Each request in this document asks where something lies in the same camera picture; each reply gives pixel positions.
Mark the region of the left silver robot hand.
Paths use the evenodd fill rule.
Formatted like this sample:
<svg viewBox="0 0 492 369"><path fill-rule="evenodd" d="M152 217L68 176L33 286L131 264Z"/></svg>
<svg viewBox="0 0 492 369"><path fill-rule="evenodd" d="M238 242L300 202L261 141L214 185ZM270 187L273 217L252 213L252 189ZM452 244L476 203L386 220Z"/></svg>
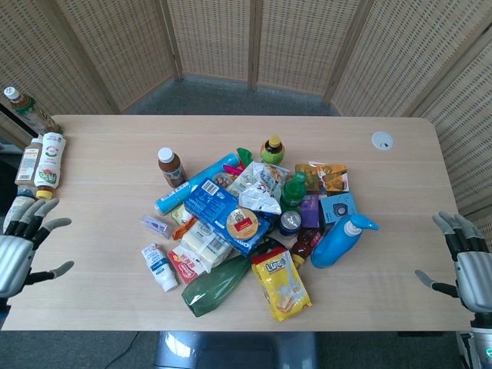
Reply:
<svg viewBox="0 0 492 369"><path fill-rule="evenodd" d="M32 262L45 239L57 228L69 226L70 218L45 221L59 203L57 198L24 204L10 217L1 233L1 300L19 294L24 286L50 281L66 274L75 265L67 261L49 271L33 272Z"/></svg>

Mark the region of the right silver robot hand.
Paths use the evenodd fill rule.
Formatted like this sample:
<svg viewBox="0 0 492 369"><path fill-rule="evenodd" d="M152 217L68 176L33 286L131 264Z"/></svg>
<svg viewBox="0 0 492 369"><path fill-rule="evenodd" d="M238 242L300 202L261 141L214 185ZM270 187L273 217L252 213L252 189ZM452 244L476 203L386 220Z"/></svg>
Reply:
<svg viewBox="0 0 492 369"><path fill-rule="evenodd" d="M428 288L459 298L473 313L491 312L491 252L484 235L471 221L459 214L441 211L433 222L441 230L454 263L454 285L437 282L421 270L415 274Z"/></svg>

